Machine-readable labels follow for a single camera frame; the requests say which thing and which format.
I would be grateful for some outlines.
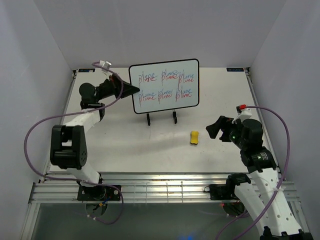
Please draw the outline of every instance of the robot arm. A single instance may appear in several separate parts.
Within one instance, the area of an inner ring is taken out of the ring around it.
[[[100,65],[109,69],[111,64],[100,61]],[[126,98],[139,91],[138,87],[123,82],[120,98]],[[99,103],[99,101],[110,96],[119,98],[120,92],[121,82],[114,74],[110,75],[99,86],[93,86],[87,82],[83,83],[79,87],[79,93],[81,95],[80,106],[85,113],[78,115],[64,125],[53,126],[51,132],[50,161],[52,165],[67,170],[76,179],[81,180],[78,183],[84,187],[84,192],[95,199],[104,194],[104,189],[86,184],[86,182],[95,184],[102,182],[101,175],[87,162],[86,133],[105,116],[105,109],[103,108],[105,105]]]
[[[313,239],[310,233],[303,233],[302,228],[292,214],[285,195],[280,187],[275,160],[263,145],[262,124],[251,116],[245,105],[237,107],[236,119],[220,116],[216,123],[206,127],[210,138],[219,138],[222,142],[233,142],[239,149],[241,160],[247,167],[252,180],[257,185],[260,197],[255,193],[250,178],[244,173],[235,173],[226,181],[226,192],[236,196],[244,204],[253,220],[265,209],[274,191],[278,191],[272,204],[256,224],[264,239]]]

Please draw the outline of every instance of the white tabletop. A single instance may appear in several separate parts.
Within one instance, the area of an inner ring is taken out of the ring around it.
[[[127,68],[113,68],[129,81]],[[67,113],[81,110],[79,87],[83,83],[98,86],[106,79],[100,69],[79,72],[76,76]],[[101,102],[108,104],[115,98]],[[86,133],[88,159],[98,172],[112,173],[232,173],[247,172],[240,150],[229,142],[210,139],[206,126],[220,115],[236,117],[236,106],[253,105],[244,72],[227,72],[226,68],[200,68],[200,103],[197,107],[177,109],[178,123],[172,111],[135,114],[132,98],[120,99],[105,110],[103,120]],[[252,118],[258,119],[255,109]],[[64,123],[72,120],[66,117]],[[190,145],[191,131],[199,132],[199,144]],[[61,172],[51,166],[51,172]]]

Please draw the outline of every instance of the purple handwriting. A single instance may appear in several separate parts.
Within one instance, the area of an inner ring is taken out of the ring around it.
[[[157,76],[155,76],[154,73],[150,73],[150,74],[144,74],[144,72],[142,72],[141,75],[139,75],[139,87],[141,83],[149,83],[149,82],[154,82],[157,80],[156,78]]]
[[[180,98],[190,98],[192,97],[192,90],[191,88],[183,90],[183,88],[181,87],[181,90],[179,88],[176,89],[175,92],[175,101],[177,101]]]
[[[185,75],[185,70],[179,73],[179,81],[178,81],[178,89],[180,89],[181,83],[193,83],[194,81],[194,75],[188,74]]]
[[[167,72],[167,69],[162,71],[161,74],[161,84],[164,85],[164,80],[170,80],[170,79],[177,79],[179,77],[179,72],[177,70],[173,70],[170,72]]]
[[[144,94],[144,91],[142,90],[142,92],[139,94],[140,107],[142,102],[146,102],[150,100],[156,100],[156,94],[154,92]]]
[[[159,91],[158,92],[158,102],[159,102],[159,104],[160,104],[160,100],[161,99],[169,99],[169,98],[171,98],[173,91],[174,91],[173,89],[166,90],[166,91],[164,91],[164,89],[162,89],[161,91]]]

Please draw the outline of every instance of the yellow sponge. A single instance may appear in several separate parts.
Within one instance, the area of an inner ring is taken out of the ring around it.
[[[198,137],[199,137],[199,132],[198,131],[192,131],[191,132],[190,143],[194,144],[194,145],[197,145],[199,143]]]

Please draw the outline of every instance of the red handwriting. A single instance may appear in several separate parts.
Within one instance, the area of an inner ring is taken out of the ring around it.
[[[162,89],[161,91],[159,91],[159,92],[158,92],[158,102],[159,102],[159,104],[160,104],[160,100],[161,100],[161,99],[171,98],[173,91],[174,91],[173,89],[171,89],[171,90],[166,90],[166,91],[164,91],[164,89]]]
[[[154,73],[144,74],[144,72],[142,72],[142,74],[139,75],[139,87],[140,87],[140,84],[141,84],[141,83],[154,82],[155,80],[157,80],[156,77],[157,77],[157,76],[155,76]]]
[[[176,89],[175,92],[175,101],[177,101],[179,98],[190,98],[192,97],[192,90],[191,88],[183,90],[181,87],[181,90],[179,90],[178,88]]]
[[[139,104],[141,107],[141,103],[145,101],[156,100],[156,94],[154,92],[144,94],[144,91],[139,94]]]
[[[167,72],[167,69],[162,71],[161,84],[164,85],[164,80],[177,79],[179,72],[177,70]]]

